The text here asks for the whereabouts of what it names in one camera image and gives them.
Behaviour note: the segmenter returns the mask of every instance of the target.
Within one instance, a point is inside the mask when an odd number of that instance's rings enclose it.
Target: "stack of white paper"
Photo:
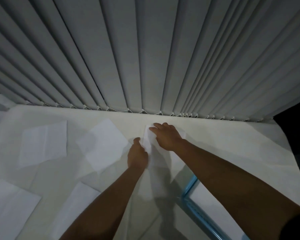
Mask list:
[[[144,147],[144,150],[149,154],[149,167],[168,167],[167,163],[164,161],[163,157],[160,155],[158,150],[155,148],[155,145],[158,145],[158,142],[156,141],[156,135],[149,130],[149,127],[154,127],[153,124],[147,125],[144,131],[144,137],[142,141],[142,146]],[[185,139],[186,133],[178,129],[177,130],[180,134],[180,136]],[[171,170],[173,170],[176,165],[178,164],[184,164],[184,162],[176,155],[174,152],[169,152],[170,158],[171,158]]]
[[[41,197],[0,180],[0,239],[14,240]]]
[[[99,191],[81,182],[77,183],[52,223],[51,237],[58,240],[98,195]]]
[[[115,163],[131,147],[128,140],[109,119],[96,125],[76,142],[97,172]]]
[[[24,130],[19,168],[67,156],[67,121]]]

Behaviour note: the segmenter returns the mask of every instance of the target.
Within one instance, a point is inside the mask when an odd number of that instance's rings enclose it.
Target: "table surface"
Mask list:
[[[135,137],[143,137],[146,125],[173,124],[187,133],[186,139],[190,142],[240,166],[300,204],[300,172],[278,125],[18,105],[9,110],[0,123],[0,179],[42,199],[17,239],[51,239],[51,223],[78,181],[103,191],[127,168],[125,153],[97,174],[75,143],[106,118],[130,142]],[[63,120],[68,121],[67,157],[16,169],[23,130]],[[144,172],[115,239],[208,239],[176,204],[192,172],[182,161],[171,163],[169,153],[160,148],[158,151],[168,168]],[[167,193],[166,196],[158,197],[160,191]],[[209,192],[203,193],[199,187],[192,195],[202,208],[218,204]]]

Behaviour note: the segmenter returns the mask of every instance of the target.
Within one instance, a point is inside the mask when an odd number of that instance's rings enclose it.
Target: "person's right arm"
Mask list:
[[[154,123],[159,145],[174,151],[251,240],[279,239],[300,206],[236,165],[182,139],[173,125]]]

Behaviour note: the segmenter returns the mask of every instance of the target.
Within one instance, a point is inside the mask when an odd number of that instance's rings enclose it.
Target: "person's left hand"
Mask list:
[[[148,153],[140,145],[140,137],[133,140],[128,153],[128,167],[134,167],[144,170],[148,165]]]

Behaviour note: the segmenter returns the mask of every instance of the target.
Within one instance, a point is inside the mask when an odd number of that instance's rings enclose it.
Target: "person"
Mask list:
[[[250,240],[298,239],[300,206],[259,178],[182,139],[173,125],[154,123],[159,145],[175,152],[225,207]],[[128,169],[100,194],[60,238],[112,239],[148,154],[135,138]]]

